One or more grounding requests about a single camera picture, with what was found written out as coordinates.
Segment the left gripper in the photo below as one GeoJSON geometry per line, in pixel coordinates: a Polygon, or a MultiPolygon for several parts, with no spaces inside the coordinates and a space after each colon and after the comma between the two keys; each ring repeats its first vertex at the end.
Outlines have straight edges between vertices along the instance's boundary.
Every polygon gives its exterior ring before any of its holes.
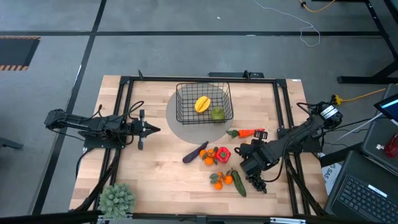
{"type": "Polygon", "coordinates": [[[139,110],[139,116],[137,118],[133,118],[131,116],[132,112],[135,112],[137,108],[130,108],[127,112],[127,116],[131,118],[131,122],[126,125],[126,136],[131,137],[131,144],[134,140],[134,137],[138,137],[137,148],[138,150],[144,149],[144,139],[150,135],[160,131],[160,129],[156,126],[149,124],[145,120],[145,111],[139,110]]]}

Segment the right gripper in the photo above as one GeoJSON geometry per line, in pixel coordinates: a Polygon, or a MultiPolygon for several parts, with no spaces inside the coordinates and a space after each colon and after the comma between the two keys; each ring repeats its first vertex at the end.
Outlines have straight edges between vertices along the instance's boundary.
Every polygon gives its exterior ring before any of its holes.
{"type": "Polygon", "coordinates": [[[279,163],[264,139],[267,139],[266,131],[255,131],[250,144],[242,143],[238,147],[238,154],[243,158],[240,166],[248,177],[257,176],[279,163]]]}

